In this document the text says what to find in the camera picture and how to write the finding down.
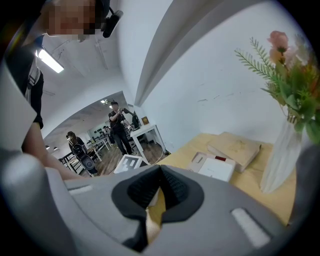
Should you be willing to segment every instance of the ceiling light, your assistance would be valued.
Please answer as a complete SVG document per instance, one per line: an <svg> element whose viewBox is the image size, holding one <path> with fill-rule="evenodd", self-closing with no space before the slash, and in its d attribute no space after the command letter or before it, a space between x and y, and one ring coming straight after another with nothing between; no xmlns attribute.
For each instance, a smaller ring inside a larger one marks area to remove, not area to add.
<svg viewBox="0 0 320 256"><path fill-rule="evenodd" d="M36 51L35 56L37 56L57 73L60 73L62 70L64 70L64 67L61 66L45 49L40 50L39 54L38 51Z"/></svg>

